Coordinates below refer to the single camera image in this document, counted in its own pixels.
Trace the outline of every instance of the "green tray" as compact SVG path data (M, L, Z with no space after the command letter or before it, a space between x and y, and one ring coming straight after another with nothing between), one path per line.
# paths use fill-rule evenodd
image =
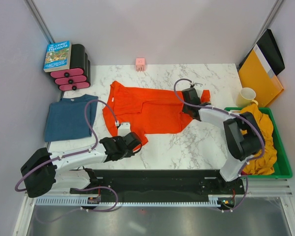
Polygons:
M226 107L226 111L230 110L241 110L242 108L240 107ZM277 161L273 165L274 167L274 173L268 176L249 176L249 178L292 178L293 173L292 169L289 163L289 160L287 159L284 146L279 134L279 131L276 127L275 120L273 117L273 114L271 112L271 109L268 107L261 107L259 108L259 111L261 111L264 114L269 115L272 123L273 123L273 143L274 143L274 148L277 150Z

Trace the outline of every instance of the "white wall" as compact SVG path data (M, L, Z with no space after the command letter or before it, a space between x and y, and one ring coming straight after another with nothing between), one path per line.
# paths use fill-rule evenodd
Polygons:
M43 73L47 41L22 0L0 1L0 236L12 235L23 193L21 166L44 147L43 130L59 90Z
M270 28L285 63L278 76L285 91L271 109L294 173L289 183L295 197L295 0L285 1Z
M92 64L239 63L275 0L33 0L55 41Z

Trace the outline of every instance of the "black folder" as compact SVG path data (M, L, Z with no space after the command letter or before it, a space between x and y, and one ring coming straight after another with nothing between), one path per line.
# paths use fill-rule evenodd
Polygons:
M284 65L280 50L276 44L276 41L270 29L267 29L263 33L263 35L258 40L257 45L260 48L261 52L263 53L265 59L271 66L275 75L280 74L280 72L285 69L285 65ZM239 68L241 68L242 65L245 63L250 52L245 56L244 60L239 64Z

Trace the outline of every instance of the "yellow garment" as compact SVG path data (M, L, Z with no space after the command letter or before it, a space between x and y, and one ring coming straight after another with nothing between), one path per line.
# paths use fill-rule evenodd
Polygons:
M240 113L244 112L250 112L253 114L265 139L265 154L262 158L250 161L250 164L245 166L243 171L248 175L270 175L274 173L273 165L277 159L277 151L274 148L272 138L272 121L267 114L263 114L259 111L258 106L255 103L240 111Z

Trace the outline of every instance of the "white mug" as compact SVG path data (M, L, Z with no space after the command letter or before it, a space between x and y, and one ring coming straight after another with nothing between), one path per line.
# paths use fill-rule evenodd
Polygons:
M251 88L242 88L238 94L236 105L238 107L246 107L254 102L258 105L258 102L255 100L256 92Z

